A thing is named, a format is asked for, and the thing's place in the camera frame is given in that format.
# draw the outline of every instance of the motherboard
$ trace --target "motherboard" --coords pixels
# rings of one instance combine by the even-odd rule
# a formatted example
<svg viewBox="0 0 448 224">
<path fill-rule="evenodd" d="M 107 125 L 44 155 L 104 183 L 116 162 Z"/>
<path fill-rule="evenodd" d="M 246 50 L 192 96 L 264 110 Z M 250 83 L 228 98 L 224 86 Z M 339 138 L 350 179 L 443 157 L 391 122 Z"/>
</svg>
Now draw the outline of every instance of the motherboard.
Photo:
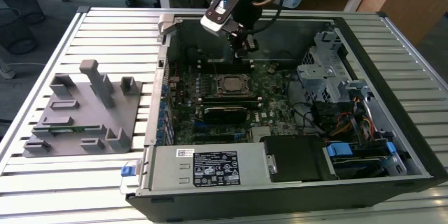
<svg viewBox="0 0 448 224">
<path fill-rule="evenodd" d="M 274 62 L 174 67 L 175 145 L 256 142 L 298 134 L 286 98 L 291 70 Z"/>
</svg>

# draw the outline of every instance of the metal slotted surface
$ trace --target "metal slotted surface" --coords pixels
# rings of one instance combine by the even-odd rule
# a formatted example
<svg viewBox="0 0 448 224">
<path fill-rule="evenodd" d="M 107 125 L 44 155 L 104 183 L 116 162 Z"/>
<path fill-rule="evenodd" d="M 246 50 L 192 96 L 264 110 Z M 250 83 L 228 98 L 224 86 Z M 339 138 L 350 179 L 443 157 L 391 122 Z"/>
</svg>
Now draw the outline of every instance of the metal slotted surface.
<svg viewBox="0 0 448 224">
<path fill-rule="evenodd" d="M 0 223 L 151 223 L 124 201 L 119 186 L 120 167 L 143 157 L 160 47 L 158 22 L 163 13 L 202 14 L 202 11 L 92 8 L 88 14 L 76 15 L 0 144 Z M 444 83 L 388 20 L 362 13 L 284 11 L 283 15 L 346 18 L 440 161 L 448 165 L 448 94 Z M 31 136 L 31 124 L 38 122 L 52 94 L 50 79 L 55 73 L 68 73 L 74 81 L 87 81 L 79 72 L 79 63 L 84 59 L 99 61 L 99 70 L 108 74 L 111 81 L 134 76 L 144 83 L 132 151 L 115 155 L 24 158 L 23 145 Z M 360 75 L 354 59 L 348 57 L 348 60 Z M 398 196 L 372 208 L 194 223 L 328 223 L 328 220 L 344 224 L 360 221 L 446 223 L 447 206 L 448 189 L 442 185 L 422 193 Z"/>
</svg>

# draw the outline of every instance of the barcode sticker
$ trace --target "barcode sticker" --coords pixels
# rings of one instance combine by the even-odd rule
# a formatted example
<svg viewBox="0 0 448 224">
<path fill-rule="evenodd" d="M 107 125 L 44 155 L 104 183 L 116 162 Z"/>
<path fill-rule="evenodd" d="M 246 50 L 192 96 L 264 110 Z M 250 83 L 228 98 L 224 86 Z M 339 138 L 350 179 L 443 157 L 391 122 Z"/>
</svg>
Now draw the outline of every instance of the barcode sticker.
<svg viewBox="0 0 448 224">
<path fill-rule="evenodd" d="M 178 149 L 176 157 L 192 157 L 195 153 L 195 149 Z"/>
</svg>

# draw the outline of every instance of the white label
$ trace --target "white label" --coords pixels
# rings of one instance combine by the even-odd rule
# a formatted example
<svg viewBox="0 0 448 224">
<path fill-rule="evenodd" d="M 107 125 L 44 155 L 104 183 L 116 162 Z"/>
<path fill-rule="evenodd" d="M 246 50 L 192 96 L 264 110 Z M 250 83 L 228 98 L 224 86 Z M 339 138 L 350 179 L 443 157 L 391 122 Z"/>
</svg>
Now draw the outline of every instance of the white label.
<svg viewBox="0 0 448 224">
<path fill-rule="evenodd" d="M 178 149 L 176 157 L 192 157 L 195 153 L 195 149 Z"/>
<path fill-rule="evenodd" d="M 52 130 L 52 133 L 71 133 L 74 132 L 72 130 L 67 129 L 67 130 Z"/>
<path fill-rule="evenodd" d="M 235 180 L 235 179 L 239 179 L 240 176 L 239 175 L 232 175 L 232 176 L 228 176 L 228 178 L 224 178 L 224 180 Z"/>
</svg>

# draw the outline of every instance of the green circuit board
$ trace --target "green circuit board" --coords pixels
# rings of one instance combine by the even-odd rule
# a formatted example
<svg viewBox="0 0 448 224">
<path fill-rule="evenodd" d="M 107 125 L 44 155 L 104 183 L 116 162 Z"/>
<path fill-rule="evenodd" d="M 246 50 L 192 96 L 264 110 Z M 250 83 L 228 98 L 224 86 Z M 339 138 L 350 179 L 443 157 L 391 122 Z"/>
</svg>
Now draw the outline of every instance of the green circuit board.
<svg viewBox="0 0 448 224">
<path fill-rule="evenodd" d="M 248 110 L 246 122 L 242 124 L 208 125 L 203 121 L 203 107 L 198 100 L 204 97 L 219 97 L 215 84 L 216 74 L 200 74 L 191 66 L 178 66 L 182 78 L 175 88 L 175 144 L 215 144 L 223 143 L 220 137 L 234 135 L 234 142 L 252 142 L 250 130 L 252 127 L 268 126 L 271 135 L 298 134 L 298 125 L 287 104 L 284 89 L 288 70 L 268 73 L 271 63 L 255 63 L 251 73 L 246 74 L 248 91 L 246 94 L 262 97 L 260 107 Z M 198 141 L 198 137 L 211 136 L 207 141 Z"/>
</svg>

